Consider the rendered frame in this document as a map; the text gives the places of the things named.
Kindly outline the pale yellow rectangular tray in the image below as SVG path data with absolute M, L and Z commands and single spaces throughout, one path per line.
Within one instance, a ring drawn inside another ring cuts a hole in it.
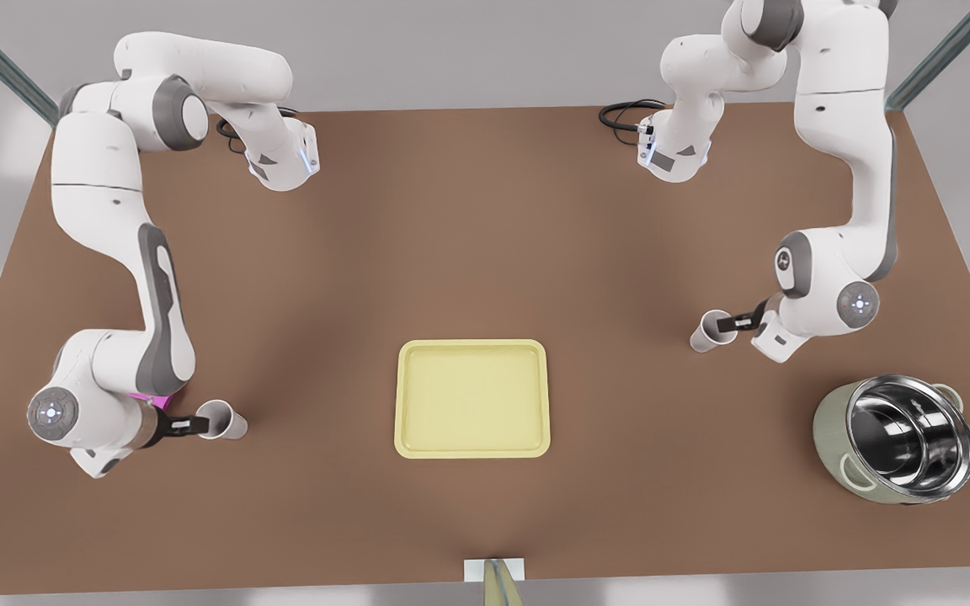
M 409 460 L 536 458 L 550 449 L 536 340 L 412 340 L 397 361 L 394 438 Z

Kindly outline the green pot with steel interior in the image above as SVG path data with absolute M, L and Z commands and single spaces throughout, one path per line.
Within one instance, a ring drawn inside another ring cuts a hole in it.
M 833 389 L 813 446 L 840 486 L 884 505 L 929 505 L 970 479 L 970 427 L 954 388 L 879 375 Z

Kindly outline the white IKEA cup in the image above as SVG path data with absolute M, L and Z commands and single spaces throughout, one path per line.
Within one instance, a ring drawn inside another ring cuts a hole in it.
M 248 422 L 237 413 L 227 401 L 211 400 L 201 404 L 197 417 L 208 419 L 208 429 L 200 433 L 201 438 L 239 439 L 245 436 Z
M 701 316 L 698 326 L 690 335 L 690 348 L 697 353 L 707 353 L 714 348 L 728 345 L 738 337 L 738 331 L 723 331 L 717 325 L 720 321 L 725 321 L 730 325 L 732 316 L 727 311 L 710 310 Z

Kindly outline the white frame post foot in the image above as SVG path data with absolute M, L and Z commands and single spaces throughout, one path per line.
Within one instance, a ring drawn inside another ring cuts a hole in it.
M 501 563 L 507 567 L 509 575 L 516 582 L 526 579 L 524 559 L 469 559 L 463 561 L 463 582 L 484 582 L 486 569 L 492 569 L 492 564 Z

